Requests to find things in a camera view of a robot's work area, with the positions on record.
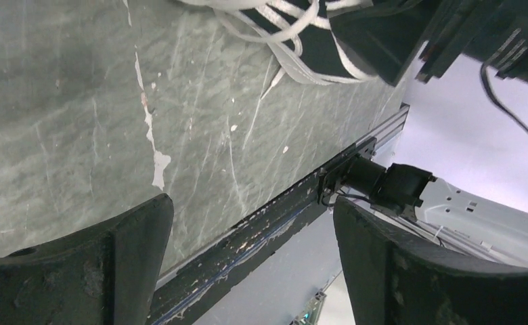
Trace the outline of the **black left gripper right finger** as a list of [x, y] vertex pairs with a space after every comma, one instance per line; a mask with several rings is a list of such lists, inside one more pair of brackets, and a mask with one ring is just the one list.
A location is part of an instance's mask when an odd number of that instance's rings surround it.
[[528, 269], [443, 248], [337, 198], [356, 324], [528, 324]]

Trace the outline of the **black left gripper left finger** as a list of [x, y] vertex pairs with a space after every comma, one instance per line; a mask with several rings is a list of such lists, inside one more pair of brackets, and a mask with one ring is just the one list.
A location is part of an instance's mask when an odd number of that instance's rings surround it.
[[144, 324], [173, 217], [173, 201], [160, 194], [0, 257], [0, 324]]

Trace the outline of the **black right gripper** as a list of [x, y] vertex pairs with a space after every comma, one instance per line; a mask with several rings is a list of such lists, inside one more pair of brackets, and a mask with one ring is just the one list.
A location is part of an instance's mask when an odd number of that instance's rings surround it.
[[[385, 83], [396, 86], [424, 43], [439, 2], [372, 1], [330, 12], [336, 38]], [[528, 83], [528, 1], [460, 1], [428, 39], [417, 74], [440, 78], [458, 56]]]

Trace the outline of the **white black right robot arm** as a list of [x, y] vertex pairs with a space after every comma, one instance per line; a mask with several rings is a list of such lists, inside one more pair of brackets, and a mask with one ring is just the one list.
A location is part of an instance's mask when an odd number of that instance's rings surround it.
[[[464, 54], [481, 63], [492, 104], [528, 134], [496, 97], [488, 68], [500, 79], [528, 83], [528, 1], [375, 1], [330, 10], [336, 36], [385, 82], [396, 85], [413, 58], [416, 78], [442, 77]], [[470, 194], [410, 165], [381, 167], [358, 159], [344, 177], [363, 201], [422, 237], [496, 263], [528, 268], [528, 213]]]

